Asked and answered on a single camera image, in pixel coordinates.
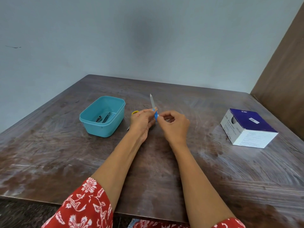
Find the barcode sticker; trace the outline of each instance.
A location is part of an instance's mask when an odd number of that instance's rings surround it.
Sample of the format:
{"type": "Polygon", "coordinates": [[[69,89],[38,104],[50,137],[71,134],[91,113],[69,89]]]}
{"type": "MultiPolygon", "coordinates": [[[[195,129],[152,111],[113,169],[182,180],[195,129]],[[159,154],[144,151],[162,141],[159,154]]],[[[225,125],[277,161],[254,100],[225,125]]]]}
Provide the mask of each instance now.
{"type": "Polygon", "coordinates": [[[249,120],[253,121],[256,124],[259,124],[260,122],[258,122],[257,120],[254,120],[253,118],[249,118],[249,120]]]}

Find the person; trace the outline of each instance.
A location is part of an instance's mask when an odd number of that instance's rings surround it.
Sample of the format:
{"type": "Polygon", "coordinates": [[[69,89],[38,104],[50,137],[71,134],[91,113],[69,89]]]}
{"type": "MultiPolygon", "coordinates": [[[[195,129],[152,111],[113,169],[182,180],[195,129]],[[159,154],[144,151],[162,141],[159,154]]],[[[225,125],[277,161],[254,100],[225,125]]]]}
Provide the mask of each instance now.
{"type": "MultiPolygon", "coordinates": [[[[111,155],[84,181],[49,218],[42,228],[112,228],[115,211],[127,172],[148,131],[156,122],[155,109],[144,109],[131,116],[130,129],[111,155]]],[[[157,122],[176,157],[186,211],[191,228],[245,228],[223,202],[196,163],[186,143],[189,120],[176,111],[158,115],[157,122]]],[[[148,220],[132,220],[133,228],[182,228],[148,220]]]]}

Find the hand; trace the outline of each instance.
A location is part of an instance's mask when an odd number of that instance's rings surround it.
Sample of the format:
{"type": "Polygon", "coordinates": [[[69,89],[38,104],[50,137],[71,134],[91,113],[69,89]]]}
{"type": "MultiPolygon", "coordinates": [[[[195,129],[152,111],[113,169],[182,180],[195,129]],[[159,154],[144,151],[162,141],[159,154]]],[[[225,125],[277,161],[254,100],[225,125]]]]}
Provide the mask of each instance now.
{"type": "Polygon", "coordinates": [[[144,109],[131,116],[130,132],[139,135],[139,141],[143,143],[148,136],[148,131],[155,124],[155,109],[144,109]]]}
{"type": "Polygon", "coordinates": [[[165,111],[158,115],[157,121],[164,131],[165,138],[169,142],[171,148],[176,145],[187,145],[186,137],[190,121],[186,119],[185,115],[174,110],[165,111]]]}

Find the wall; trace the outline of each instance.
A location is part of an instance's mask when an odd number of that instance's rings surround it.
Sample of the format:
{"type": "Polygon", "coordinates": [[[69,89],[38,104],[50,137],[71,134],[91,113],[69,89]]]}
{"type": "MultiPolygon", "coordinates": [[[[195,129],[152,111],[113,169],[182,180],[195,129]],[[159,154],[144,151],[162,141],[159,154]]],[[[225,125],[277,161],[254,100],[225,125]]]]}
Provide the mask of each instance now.
{"type": "Polygon", "coordinates": [[[304,140],[304,4],[251,94],[304,140]]]}
{"type": "Polygon", "coordinates": [[[87,74],[249,93],[302,2],[1,0],[0,131],[87,74]]]}

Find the table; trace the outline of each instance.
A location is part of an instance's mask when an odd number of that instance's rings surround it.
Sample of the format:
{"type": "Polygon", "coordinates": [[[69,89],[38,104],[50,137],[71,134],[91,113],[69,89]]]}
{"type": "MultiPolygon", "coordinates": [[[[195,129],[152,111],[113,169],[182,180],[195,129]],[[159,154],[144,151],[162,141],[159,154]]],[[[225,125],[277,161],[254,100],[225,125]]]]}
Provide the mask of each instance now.
{"type": "MultiPolygon", "coordinates": [[[[187,143],[210,182],[247,227],[304,224],[304,142],[247,93],[88,75],[0,134],[0,195],[61,204],[109,156],[130,115],[175,109],[190,120],[187,143]],[[103,95],[126,102],[109,138],[86,133],[79,114],[103,95]],[[279,134],[265,148],[233,146],[220,126],[228,108],[257,111],[279,134]]],[[[117,213],[187,222],[175,157],[158,125],[149,131],[117,213]]]]}

